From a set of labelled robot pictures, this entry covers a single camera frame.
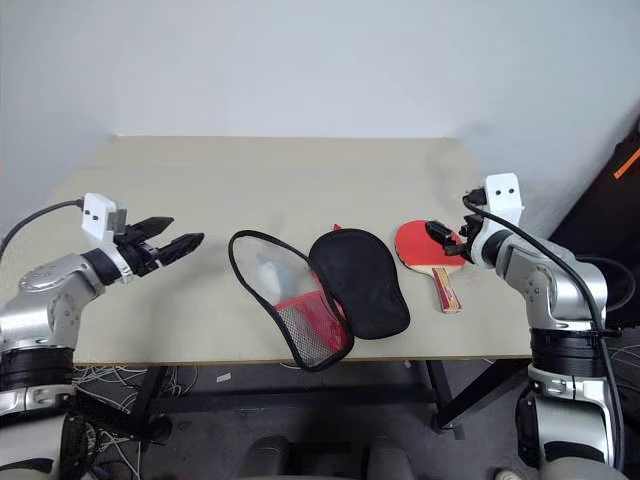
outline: white wall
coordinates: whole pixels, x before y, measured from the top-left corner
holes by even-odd
[[[444,135],[546,234],[640,100],[636,0],[0,1],[0,232],[111,134]]]

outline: beige tabletop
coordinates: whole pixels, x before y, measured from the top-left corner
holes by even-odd
[[[113,285],[88,305],[75,359],[290,360],[277,326],[231,270],[227,242],[234,232],[260,230],[307,253],[337,223],[368,230],[393,251],[395,229],[407,221],[438,219],[457,228],[468,213],[460,198],[481,180],[470,156],[446,138],[114,138],[51,201],[101,193],[128,209],[130,223],[175,217],[158,245],[187,232],[206,238],[190,256]],[[17,236],[0,272],[2,299],[30,268],[89,250],[80,224],[80,213],[65,209]],[[348,359],[530,354],[524,302],[494,271],[467,265],[452,276],[463,310],[445,315],[433,280],[397,258],[396,266],[411,325],[387,339],[356,339]]]

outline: ping pong paddle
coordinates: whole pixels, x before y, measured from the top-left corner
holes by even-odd
[[[462,305],[453,291],[449,275],[460,270],[465,259],[457,255],[446,256],[442,245],[427,233],[427,223],[426,220],[414,220],[402,225],[396,232],[396,253],[406,267],[433,277],[444,313],[457,313]],[[454,234],[453,239],[460,243],[457,235]]]

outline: wooden paddle handle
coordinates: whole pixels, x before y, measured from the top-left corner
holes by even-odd
[[[444,313],[458,313],[462,310],[462,305],[458,297],[456,297],[456,293],[453,291],[447,271],[442,267],[435,267],[432,269],[432,272],[433,279],[436,281],[442,311]]]

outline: black bag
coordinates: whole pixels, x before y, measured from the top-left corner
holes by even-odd
[[[385,338],[409,326],[395,262],[378,237],[353,228],[335,230],[315,241],[309,258],[356,337]]]
[[[253,230],[229,241],[229,260],[240,283],[271,315],[296,363],[322,370],[353,348],[353,334],[323,275],[295,248]]]

